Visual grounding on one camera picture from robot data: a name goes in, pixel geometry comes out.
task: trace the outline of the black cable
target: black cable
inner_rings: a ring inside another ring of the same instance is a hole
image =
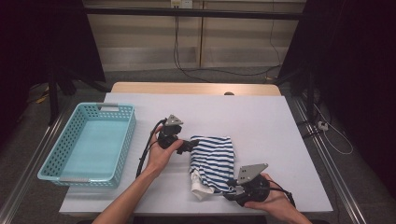
[[[284,189],[283,189],[282,187],[280,187],[280,185],[278,185],[274,180],[268,180],[268,182],[274,183],[275,185],[277,185],[277,186],[279,187],[279,189],[274,189],[274,188],[270,188],[270,189],[272,189],[272,190],[278,190],[278,191],[284,192],[284,193],[286,194],[286,197],[288,197],[290,203],[291,203],[294,207],[296,207],[296,203],[295,203],[295,201],[294,201],[294,199],[293,199],[293,195],[292,195],[291,192],[289,192],[289,191],[287,191],[287,190],[284,190]]]
[[[154,128],[152,129],[152,131],[151,131],[151,133],[150,133],[150,135],[149,135],[149,138],[148,138],[148,142],[146,143],[146,147],[145,147],[145,149],[143,150],[142,157],[139,159],[140,162],[139,162],[139,165],[138,165],[138,167],[137,167],[136,178],[137,178],[138,176],[140,176],[140,174],[141,174],[141,172],[142,172],[142,168],[143,168],[143,163],[145,163],[146,156],[148,155],[149,149],[150,149],[150,147],[152,146],[152,145],[151,145],[151,146],[149,145],[149,142],[151,141],[152,136],[155,134],[155,131],[157,130],[158,126],[159,126],[160,124],[164,124],[165,122],[166,122],[166,119],[162,119],[162,120],[158,121],[158,123],[157,123],[157,124],[154,126]]]
[[[273,12],[275,11],[274,6],[275,6],[275,1],[273,0]],[[271,27],[271,33],[270,33],[270,45],[275,50],[276,55],[277,55],[277,62],[278,62],[278,64],[280,64],[279,52],[277,51],[277,49],[275,48],[275,46],[272,43],[272,33],[273,33],[273,31],[274,31],[274,20],[272,20],[272,27]]]
[[[151,148],[151,147],[152,147],[152,145],[156,144],[157,142],[158,142],[158,140],[157,140],[157,141],[155,141],[155,142],[153,142],[153,143],[151,143],[151,145],[149,145],[149,147],[148,147],[148,148]]]
[[[176,28],[175,28],[175,45],[174,45],[174,63],[175,63],[175,66],[176,66],[177,69],[180,70],[186,77],[191,77],[191,78],[195,78],[195,79],[201,80],[201,81],[203,81],[203,82],[209,82],[209,83],[210,83],[210,81],[208,81],[208,80],[206,80],[206,79],[203,79],[203,78],[200,78],[200,77],[193,77],[193,76],[190,76],[190,75],[187,74],[187,73],[185,72],[185,70],[180,66],[180,60],[178,59],[178,17],[175,17],[175,26],[176,26]]]
[[[255,76],[259,76],[259,75],[263,75],[268,73],[269,71],[279,67],[279,65],[275,65],[272,67],[269,67],[267,70],[259,72],[259,73],[253,73],[253,74],[241,74],[241,73],[235,73],[235,72],[229,72],[229,71],[225,71],[225,70],[219,70],[216,68],[196,68],[196,69],[184,69],[184,71],[189,71],[189,72],[195,72],[195,71],[213,71],[213,72],[221,72],[221,73],[227,73],[227,74],[231,74],[234,76],[240,76],[240,77],[255,77]]]
[[[280,191],[280,192],[285,193],[285,194],[290,193],[287,190],[284,190],[282,188],[280,188],[280,189],[277,189],[277,188],[255,188],[254,190],[264,190],[264,189]]]

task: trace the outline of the basket handle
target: basket handle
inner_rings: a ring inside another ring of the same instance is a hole
[[[117,103],[96,103],[96,106],[98,107],[98,110],[101,110],[102,107],[115,107],[117,109],[119,108],[119,104]]]
[[[59,181],[61,181],[61,182],[90,183],[90,179],[89,178],[83,178],[83,177],[60,177]]]

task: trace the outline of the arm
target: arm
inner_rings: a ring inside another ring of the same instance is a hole
[[[268,180],[272,180],[268,174],[262,174],[262,176]],[[270,187],[277,188],[277,185],[270,182]],[[280,191],[271,190],[264,202],[247,202],[245,203],[245,207],[266,211],[271,216],[290,224],[311,223],[289,202],[286,195]]]
[[[149,149],[146,169],[93,223],[125,223],[150,184],[165,168],[172,153],[183,144],[182,140],[177,140],[169,148],[162,149],[156,141],[157,136],[154,134],[150,140],[152,146]]]

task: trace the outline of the white table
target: white table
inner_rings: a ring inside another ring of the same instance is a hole
[[[107,103],[135,105],[137,124],[120,186],[115,190],[70,188],[60,212],[82,216],[100,213],[133,182],[149,131],[174,114],[184,121],[178,135],[231,136],[239,167],[268,163],[266,172],[293,193],[302,212],[332,211],[313,162],[283,96],[109,93]],[[246,215],[260,211],[240,207],[221,196],[199,201],[190,192],[190,154],[175,154],[137,206],[137,216]]]

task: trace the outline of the teal plastic basket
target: teal plastic basket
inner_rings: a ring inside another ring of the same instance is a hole
[[[116,188],[135,124],[132,105],[79,104],[37,177],[59,186]]]

